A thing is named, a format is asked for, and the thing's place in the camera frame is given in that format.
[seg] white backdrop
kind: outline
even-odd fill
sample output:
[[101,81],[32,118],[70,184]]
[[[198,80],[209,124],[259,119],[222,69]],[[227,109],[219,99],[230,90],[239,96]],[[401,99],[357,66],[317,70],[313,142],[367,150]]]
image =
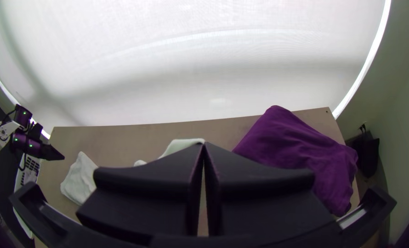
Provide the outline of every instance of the white backdrop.
[[385,2],[3,0],[0,81],[48,132],[334,110]]

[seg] white cloth corner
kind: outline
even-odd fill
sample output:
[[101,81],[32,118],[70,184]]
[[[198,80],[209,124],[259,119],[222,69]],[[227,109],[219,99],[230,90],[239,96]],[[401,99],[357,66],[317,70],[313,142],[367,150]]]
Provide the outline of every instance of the white cloth corner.
[[[168,156],[170,154],[173,154],[175,152],[178,152],[180,150],[183,150],[185,148],[188,148],[192,145],[195,144],[204,144],[205,140],[204,139],[187,139],[187,140],[172,140],[171,143],[168,145],[168,147],[166,148],[166,151],[162,154],[162,156],[159,157],[163,158],[165,156]],[[137,160],[134,163],[134,167],[136,166],[141,166],[147,164],[145,161],[143,160]]]
[[71,165],[67,177],[61,183],[61,193],[77,205],[82,205],[96,189],[93,173],[97,168],[85,153],[79,152],[76,162]]

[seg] table surface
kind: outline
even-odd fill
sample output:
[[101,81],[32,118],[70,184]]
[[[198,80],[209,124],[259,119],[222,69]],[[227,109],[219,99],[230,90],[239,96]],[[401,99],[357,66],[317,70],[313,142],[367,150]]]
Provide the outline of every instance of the table surface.
[[[342,134],[328,107],[293,112],[318,132],[344,144]],[[70,166],[80,151],[99,167],[132,167],[141,159],[157,159],[173,139],[204,138],[206,141],[231,151],[260,116],[227,118],[165,124],[127,126],[55,127],[50,143],[65,156],[65,160],[44,161],[40,168],[38,185],[48,203],[69,218],[79,222],[75,213],[78,205],[60,192]],[[356,180],[353,182],[352,209],[359,204]],[[202,187],[199,235],[207,235],[207,217]],[[37,248],[45,247],[35,238]]]

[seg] folded towel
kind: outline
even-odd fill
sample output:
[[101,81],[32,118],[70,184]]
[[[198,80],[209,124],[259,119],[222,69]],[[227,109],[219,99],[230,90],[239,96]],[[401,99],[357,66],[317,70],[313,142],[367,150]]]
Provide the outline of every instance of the folded towel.
[[[195,144],[204,144],[205,140],[204,139],[187,139],[187,140],[173,140],[171,143],[168,145],[166,148],[166,151],[160,156],[159,158],[163,158],[165,156],[168,156],[170,154],[173,154],[175,152],[178,152],[180,150],[183,150],[185,148],[188,148],[192,145]],[[134,166],[140,166],[146,164],[145,161],[143,160],[137,160],[134,163]]]
[[313,193],[331,213],[342,216],[351,207],[356,151],[320,134],[287,109],[270,107],[233,152],[268,166],[309,168],[315,174]]
[[82,205],[96,189],[93,172],[97,165],[83,152],[79,152],[76,162],[71,165],[67,177],[61,183],[61,192],[77,205]]

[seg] purple cloth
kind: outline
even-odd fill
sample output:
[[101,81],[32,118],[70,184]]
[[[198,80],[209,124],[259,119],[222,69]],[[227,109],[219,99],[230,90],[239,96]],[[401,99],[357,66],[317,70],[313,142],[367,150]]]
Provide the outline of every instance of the purple cloth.
[[292,112],[272,106],[234,148],[234,153],[264,165],[309,168],[313,193],[336,216],[350,210],[356,151],[320,134]]

